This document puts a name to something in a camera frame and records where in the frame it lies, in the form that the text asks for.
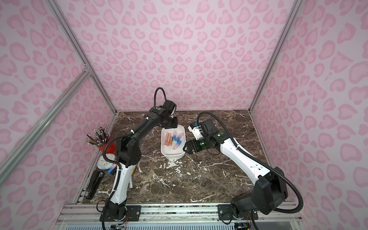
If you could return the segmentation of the pink blue square lipstick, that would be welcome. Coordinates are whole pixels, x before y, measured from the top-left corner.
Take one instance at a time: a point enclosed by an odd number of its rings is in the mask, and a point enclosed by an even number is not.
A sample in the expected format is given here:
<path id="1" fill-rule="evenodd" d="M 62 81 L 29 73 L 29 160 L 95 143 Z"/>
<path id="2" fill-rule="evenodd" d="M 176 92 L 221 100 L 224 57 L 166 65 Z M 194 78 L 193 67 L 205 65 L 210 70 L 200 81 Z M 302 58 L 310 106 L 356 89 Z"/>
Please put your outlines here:
<path id="1" fill-rule="evenodd" d="M 182 142 L 179 140 L 174 146 L 173 146 L 173 150 L 176 150 L 179 148 L 179 146 L 182 144 Z"/>

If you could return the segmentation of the white storage box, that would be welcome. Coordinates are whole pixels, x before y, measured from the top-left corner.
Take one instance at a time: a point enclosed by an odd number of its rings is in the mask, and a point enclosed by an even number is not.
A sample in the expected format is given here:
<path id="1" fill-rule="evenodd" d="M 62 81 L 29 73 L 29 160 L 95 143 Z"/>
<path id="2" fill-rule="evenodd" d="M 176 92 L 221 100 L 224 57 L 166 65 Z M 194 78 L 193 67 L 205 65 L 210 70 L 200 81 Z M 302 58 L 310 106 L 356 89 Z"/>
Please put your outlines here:
<path id="1" fill-rule="evenodd" d="M 164 142 L 165 142 L 166 133 L 169 132 L 170 136 L 173 136 L 173 132 L 175 130 L 177 131 L 177 136 L 180 133 L 184 133 L 184 136 L 180 140 L 182 144 L 179 146 L 179 148 L 176 150 L 173 150 L 172 148 L 177 143 L 176 141 L 172 141 L 172 146 L 165 146 Z M 185 152 L 183 150 L 185 143 L 186 143 L 185 128 L 182 125 L 178 125 L 177 128 L 170 128 L 170 129 L 163 128 L 162 129 L 161 131 L 161 153 L 168 160 L 176 161 L 176 160 L 181 159 L 185 155 Z"/>

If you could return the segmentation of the pink lip gloss tube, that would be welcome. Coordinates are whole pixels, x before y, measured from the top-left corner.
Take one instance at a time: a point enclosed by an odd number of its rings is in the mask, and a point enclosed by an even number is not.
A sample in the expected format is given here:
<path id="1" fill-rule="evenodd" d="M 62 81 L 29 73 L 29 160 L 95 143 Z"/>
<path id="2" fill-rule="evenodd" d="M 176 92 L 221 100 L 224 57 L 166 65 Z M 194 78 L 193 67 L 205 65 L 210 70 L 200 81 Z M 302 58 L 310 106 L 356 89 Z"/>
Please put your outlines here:
<path id="1" fill-rule="evenodd" d="M 167 132 L 166 133 L 166 136 L 165 136 L 165 142 L 164 142 L 164 145 L 167 146 L 170 142 L 170 133 Z"/>

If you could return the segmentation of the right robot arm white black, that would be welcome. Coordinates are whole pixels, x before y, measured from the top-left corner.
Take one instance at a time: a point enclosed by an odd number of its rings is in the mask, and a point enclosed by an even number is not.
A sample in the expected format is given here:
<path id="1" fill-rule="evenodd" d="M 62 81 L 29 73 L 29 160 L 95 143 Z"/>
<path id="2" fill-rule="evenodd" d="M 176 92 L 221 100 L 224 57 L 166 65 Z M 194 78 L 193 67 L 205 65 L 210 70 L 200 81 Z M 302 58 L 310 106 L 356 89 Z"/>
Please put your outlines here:
<path id="1" fill-rule="evenodd" d="M 231 211 L 234 218 L 241 219 L 250 211 L 269 214 L 288 197 L 285 181 L 275 173 L 283 175 L 283 171 L 279 168 L 269 170 L 262 162 L 258 163 L 248 157 L 249 152 L 238 142 L 232 141 L 226 131 L 217 129 L 211 119 L 201 123 L 193 122 L 188 130 L 195 138 L 186 142 L 183 148 L 186 153 L 216 149 L 242 169 L 253 183 L 252 192 L 245 192 L 232 199 Z"/>

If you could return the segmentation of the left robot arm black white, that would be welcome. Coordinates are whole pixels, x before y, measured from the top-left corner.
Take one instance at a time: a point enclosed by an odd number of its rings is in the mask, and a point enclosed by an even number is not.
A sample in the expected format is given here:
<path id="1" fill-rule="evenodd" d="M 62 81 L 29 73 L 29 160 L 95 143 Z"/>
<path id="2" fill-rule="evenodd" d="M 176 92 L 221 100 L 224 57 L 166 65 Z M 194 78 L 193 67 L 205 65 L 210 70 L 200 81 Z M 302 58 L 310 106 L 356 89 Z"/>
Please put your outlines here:
<path id="1" fill-rule="evenodd" d="M 133 169 L 141 159 L 140 141 L 156 126 L 176 128 L 178 120 L 174 116 L 176 104 L 165 100 L 163 105 L 154 105 L 139 125 L 128 133 L 112 138 L 104 147 L 102 157 L 117 166 L 112 191 L 105 201 L 100 222 L 105 228 L 105 221 L 126 221 L 127 190 Z"/>

